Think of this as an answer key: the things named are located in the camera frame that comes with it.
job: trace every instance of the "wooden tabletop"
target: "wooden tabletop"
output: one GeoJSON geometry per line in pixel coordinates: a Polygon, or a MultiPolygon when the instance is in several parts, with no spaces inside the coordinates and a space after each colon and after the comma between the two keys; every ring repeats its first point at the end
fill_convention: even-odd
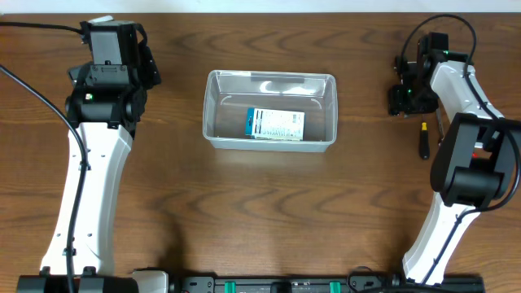
{"type": "MultiPolygon", "coordinates": [[[[5,15],[66,24],[100,15],[5,15]]],[[[521,15],[464,15],[479,44],[475,67],[494,106],[521,119],[521,15]]],[[[116,210],[116,273],[162,266],[220,276],[346,275],[393,271],[431,205],[431,162],[418,157],[420,118],[387,115],[394,56],[426,14],[115,15],[143,24],[163,84],[149,91],[116,210]],[[202,135],[213,69],[329,73],[338,138],[324,154],[215,150],[202,135]]],[[[421,29],[471,36],[455,20],[421,29]]],[[[415,52],[411,46],[409,54],[415,52]]],[[[90,61],[69,32],[0,29],[0,63],[63,108],[68,68],[90,61]]],[[[0,291],[38,273],[52,237],[68,165],[67,130],[0,75],[0,291]]],[[[436,118],[431,151],[436,152],[436,118]]],[[[448,273],[478,273],[492,292],[521,287],[521,198],[479,217],[448,273]]]]}

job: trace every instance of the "storage box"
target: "storage box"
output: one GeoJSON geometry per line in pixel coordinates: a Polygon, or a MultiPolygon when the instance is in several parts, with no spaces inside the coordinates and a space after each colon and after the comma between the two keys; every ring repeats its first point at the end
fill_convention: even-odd
{"type": "Polygon", "coordinates": [[[338,107],[329,74],[214,70],[204,96],[203,135],[216,148],[320,152],[335,142],[338,107]],[[248,108],[304,112],[304,139],[252,139],[248,108]]]}

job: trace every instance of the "screwdriver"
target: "screwdriver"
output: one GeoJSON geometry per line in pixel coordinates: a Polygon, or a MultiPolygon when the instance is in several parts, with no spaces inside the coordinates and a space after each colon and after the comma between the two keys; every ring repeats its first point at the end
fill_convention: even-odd
{"type": "Polygon", "coordinates": [[[429,160],[431,156],[431,150],[429,149],[429,131],[427,130],[427,122],[423,119],[422,115],[422,128],[420,129],[420,144],[419,144],[420,158],[429,160]]]}

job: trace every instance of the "green tape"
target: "green tape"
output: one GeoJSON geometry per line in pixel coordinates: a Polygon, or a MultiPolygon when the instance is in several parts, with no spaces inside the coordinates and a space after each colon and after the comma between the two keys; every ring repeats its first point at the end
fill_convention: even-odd
{"type": "Polygon", "coordinates": [[[331,293],[340,293],[340,282],[330,282],[329,288],[331,293]]]}
{"type": "Polygon", "coordinates": [[[225,293],[235,293],[235,282],[225,282],[225,293]]]}

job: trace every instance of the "white wall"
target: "white wall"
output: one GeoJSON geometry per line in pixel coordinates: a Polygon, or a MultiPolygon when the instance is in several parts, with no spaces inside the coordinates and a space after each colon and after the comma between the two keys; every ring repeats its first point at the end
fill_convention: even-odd
{"type": "Polygon", "coordinates": [[[520,12],[521,0],[0,0],[2,13],[520,12]]]}

